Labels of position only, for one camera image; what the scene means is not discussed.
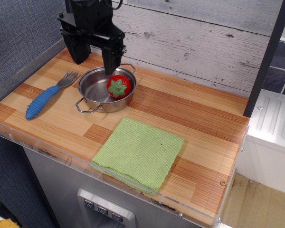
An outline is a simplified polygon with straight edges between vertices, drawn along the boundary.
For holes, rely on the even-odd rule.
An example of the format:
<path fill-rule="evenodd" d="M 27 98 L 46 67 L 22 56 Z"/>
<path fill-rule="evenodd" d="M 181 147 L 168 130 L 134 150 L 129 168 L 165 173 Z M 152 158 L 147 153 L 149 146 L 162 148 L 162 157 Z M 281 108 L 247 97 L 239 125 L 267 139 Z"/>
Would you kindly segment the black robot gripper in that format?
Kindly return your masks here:
<path fill-rule="evenodd" d="M 110 0 L 69 0 L 67 11 L 59 13 L 61 34 L 76 64 L 83 63 L 91 53 L 91 46 L 102 49 L 106 75 L 120 66 L 125 51 L 125 34 L 113 22 L 114 7 Z"/>

